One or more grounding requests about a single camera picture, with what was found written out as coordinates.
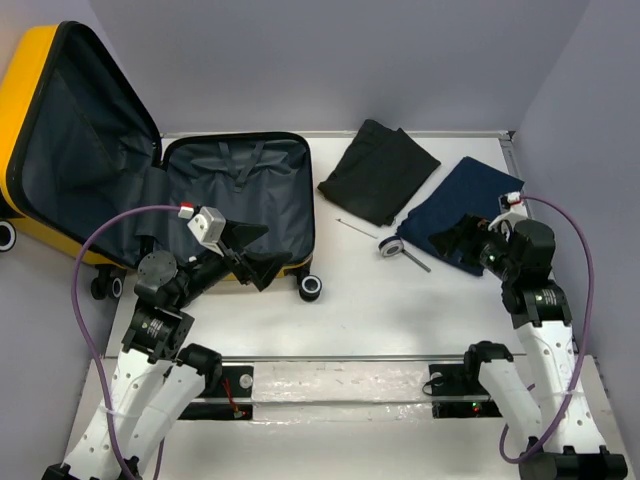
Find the navy blue garment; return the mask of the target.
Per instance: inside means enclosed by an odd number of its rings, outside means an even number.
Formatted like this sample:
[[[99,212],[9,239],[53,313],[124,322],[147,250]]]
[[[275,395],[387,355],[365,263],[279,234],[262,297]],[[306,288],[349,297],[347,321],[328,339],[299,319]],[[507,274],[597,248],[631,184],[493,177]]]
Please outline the navy blue garment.
[[[466,214],[494,219],[501,212],[499,198],[523,186],[522,180],[465,157],[426,200],[409,211],[396,234],[434,258],[481,277],[483,269],[462,264],[459,254],[451,258],[439,255],[429,237],[453,227]]]

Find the black garment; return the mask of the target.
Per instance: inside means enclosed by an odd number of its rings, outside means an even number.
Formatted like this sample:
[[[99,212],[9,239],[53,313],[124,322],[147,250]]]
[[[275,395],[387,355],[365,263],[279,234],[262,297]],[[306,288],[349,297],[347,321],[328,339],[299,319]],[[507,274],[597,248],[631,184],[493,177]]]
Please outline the black garment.
[[[390,226],[440,165],[403,129],[367,119],[318,190],[356,217]]]

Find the yellow hard-shell suitcase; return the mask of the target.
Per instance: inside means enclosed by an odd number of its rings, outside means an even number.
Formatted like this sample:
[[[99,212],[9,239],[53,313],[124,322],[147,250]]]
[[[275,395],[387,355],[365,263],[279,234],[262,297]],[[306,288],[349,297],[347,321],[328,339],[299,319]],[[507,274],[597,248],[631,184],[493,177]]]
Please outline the yellow hard-shell suitcase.
[[[1,83],[1,248],[25,233],[70,255],[100,225],[117,224],[85,255],[101,299],[118,297],[116,268],[148,252],[179,260],[200,246],[160,204],[218,209],[262,224],[257,254],[285,251],[282,273],[300,296],[322,290],[310,271],[315,245],[311,152],[289,132],[191,136],[168,146],[96,33],[65,21],[29,29]]]

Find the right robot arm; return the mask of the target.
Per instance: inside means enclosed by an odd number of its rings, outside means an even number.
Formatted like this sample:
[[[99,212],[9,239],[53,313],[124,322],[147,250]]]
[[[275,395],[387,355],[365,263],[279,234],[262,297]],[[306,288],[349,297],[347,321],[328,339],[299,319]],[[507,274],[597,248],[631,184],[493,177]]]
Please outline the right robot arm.
[[[600,433],[580,380],[581,353],[573,346],[572,317],[563,290],[551,278],[555,235],[547,225],[521,218],[495,223],[465,215],[430,235],[439,255],[461,256],[502,284],[502,303],[526,353],[534,388],[521,380],[508,349],[482,341],[467,350],[462,384],[484,390],[513,433],[513,458],[523,479],[624,479],[623,455]]]

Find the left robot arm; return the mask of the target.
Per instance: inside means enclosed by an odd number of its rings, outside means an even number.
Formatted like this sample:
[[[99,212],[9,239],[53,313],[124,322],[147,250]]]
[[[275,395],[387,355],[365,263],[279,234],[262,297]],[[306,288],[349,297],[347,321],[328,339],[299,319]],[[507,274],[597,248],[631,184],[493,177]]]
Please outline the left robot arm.
[[[223,375],[221,355],[187,344],[194,319],[185,307],[233,275],[266,289],[290,253],[257,254],[248,247],[268,227],[197,213],[188,223],[204,250],[181,264],[165,250],[147,254],[138,266],[138,301],[111,375],[96,368],[103,399],[76,446],[46,479],[139,479],[159,463],[163,442],[188,405],[215,392]]]

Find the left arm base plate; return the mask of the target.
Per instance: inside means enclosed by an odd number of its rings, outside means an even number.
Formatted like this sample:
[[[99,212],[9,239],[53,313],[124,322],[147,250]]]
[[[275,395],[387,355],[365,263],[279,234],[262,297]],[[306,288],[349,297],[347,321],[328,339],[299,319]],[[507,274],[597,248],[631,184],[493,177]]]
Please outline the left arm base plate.
[[[224,364],[217,383],[205,390],[179,416],[184,421],[249,421],[253,419],[254,366]]]

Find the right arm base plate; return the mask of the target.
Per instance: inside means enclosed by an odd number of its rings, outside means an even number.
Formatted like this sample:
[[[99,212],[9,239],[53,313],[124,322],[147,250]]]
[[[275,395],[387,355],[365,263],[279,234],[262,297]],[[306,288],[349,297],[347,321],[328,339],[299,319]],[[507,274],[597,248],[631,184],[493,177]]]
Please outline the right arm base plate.
[[[422,391],[430,399],[437,420],[501,417],[488,392],[467,379],[462,363],[430,364]]]

